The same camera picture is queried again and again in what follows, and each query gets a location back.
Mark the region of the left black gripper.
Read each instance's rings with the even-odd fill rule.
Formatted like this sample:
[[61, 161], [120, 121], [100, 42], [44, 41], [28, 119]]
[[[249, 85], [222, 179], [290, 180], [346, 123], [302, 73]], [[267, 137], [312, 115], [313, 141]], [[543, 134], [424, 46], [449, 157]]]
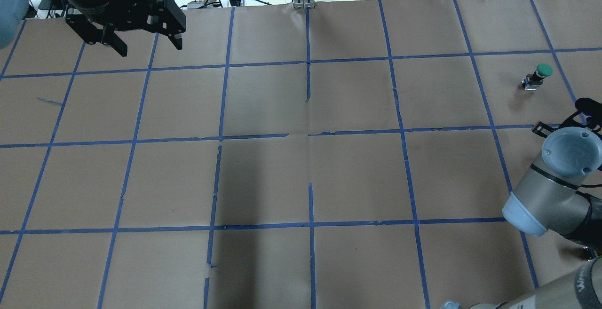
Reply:
[[67, 0], [71, 9], [66, 23], [88, 45], [110, 46], [127, 56], [127, 44], [115, 33], [145, 30], [168, 37], [177, 50], [183, 49], [186, 15], [175, 0]]

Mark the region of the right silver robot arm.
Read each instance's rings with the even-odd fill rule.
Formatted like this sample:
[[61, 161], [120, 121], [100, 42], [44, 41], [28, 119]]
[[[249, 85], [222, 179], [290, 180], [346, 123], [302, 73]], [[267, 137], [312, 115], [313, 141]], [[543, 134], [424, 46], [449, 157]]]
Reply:
[[[502, 213], [531, 236], [549, 230], [585, 247], [601, 249], [601, 200], [580, 192], [601, 165], [601, 139], [587, 127], [560, 127], [548, 134], [539, 155], [510, 192]], [[599, 309], [601, 258], [596, 257], [555, 281], [500, 303], [475, 309]]]

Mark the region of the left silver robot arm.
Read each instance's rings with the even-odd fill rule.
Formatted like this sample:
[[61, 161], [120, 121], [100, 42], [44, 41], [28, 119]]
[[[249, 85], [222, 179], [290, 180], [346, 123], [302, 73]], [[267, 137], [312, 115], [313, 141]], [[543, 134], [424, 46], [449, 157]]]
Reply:
[[[88, 45], [101, 43], [127, 56], [127, 44], [119, 32], [144, 30], [162, 34], [182, 50], [186, 16], [175, 0], [58, 0], [68, 26]], [[29, 0], [1, 0], [1, 47], [16, 37]]]

